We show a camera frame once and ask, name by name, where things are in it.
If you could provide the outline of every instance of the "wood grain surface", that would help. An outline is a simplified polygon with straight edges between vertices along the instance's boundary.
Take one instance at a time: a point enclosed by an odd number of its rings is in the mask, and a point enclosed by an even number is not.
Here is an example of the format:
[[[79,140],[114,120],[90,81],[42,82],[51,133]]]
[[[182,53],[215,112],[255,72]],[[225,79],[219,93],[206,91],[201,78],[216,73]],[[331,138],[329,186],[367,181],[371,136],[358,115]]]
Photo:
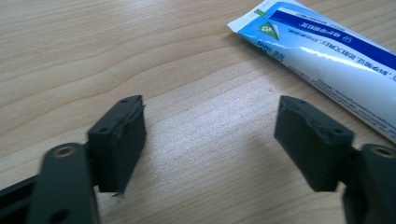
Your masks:
[[[393,146],[226,26],[260,0],[0,2],[0,189],[142,94],[148,141],[102,223],[345,223],[340,186],[314,193],[274,139],[279,96],[364,143]],[[394,0],[301,3],[396,51]]]

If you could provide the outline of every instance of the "blue and white tube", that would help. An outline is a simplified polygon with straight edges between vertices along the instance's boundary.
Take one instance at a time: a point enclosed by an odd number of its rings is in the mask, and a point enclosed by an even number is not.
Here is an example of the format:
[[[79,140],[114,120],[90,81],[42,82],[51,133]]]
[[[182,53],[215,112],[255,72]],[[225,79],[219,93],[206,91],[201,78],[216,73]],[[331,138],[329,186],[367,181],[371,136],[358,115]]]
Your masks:
[[[294,0],[228,26],[396,143],[396,54]]]

